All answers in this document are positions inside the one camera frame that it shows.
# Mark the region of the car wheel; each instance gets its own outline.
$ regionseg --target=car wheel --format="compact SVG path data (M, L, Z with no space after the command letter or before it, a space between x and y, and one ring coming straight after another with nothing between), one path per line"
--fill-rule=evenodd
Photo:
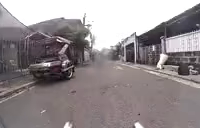
M33 77L36 79L42 79L43 75L41 73L32 73Z
M71 79L71 78L73 77L73 74L74 74L73 69L70 68L70 69L68 69L68 70L66 71L66 73L65 73L65 78L69 80L69 79Z

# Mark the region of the street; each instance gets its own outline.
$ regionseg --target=street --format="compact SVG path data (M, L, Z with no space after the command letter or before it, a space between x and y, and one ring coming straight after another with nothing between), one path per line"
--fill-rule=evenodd
M8 128L200 128L200 89L104 61L0 104Z

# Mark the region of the car headlight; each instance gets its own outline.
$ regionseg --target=car headlight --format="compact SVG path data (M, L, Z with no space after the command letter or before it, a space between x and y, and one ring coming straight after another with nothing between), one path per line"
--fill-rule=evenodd
M50 67L50 66L51 66L51 63L43 63L43 66L44 66L44 67Z

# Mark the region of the building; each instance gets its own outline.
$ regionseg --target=building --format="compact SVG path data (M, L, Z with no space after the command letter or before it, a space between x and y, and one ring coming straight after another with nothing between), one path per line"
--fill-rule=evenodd
M129 37L125 38L122 41L122 47L123 47L123 56L125 62L134 62L136 63L138 60L138 42L136 33L133 33Z
M136 45L134 62L156 65L160 53L166 53L169 55L167 64L185 63L200 72L200 3L137 36L136 42L132 42L135 42L132 36L125 39L124 51L130 44Z

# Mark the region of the trash bin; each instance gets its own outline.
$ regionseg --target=trash bin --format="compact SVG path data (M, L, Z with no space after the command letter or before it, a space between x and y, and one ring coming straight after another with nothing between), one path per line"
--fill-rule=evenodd
M179 64L178 74L179 75L189 75L189 65L186 63Z

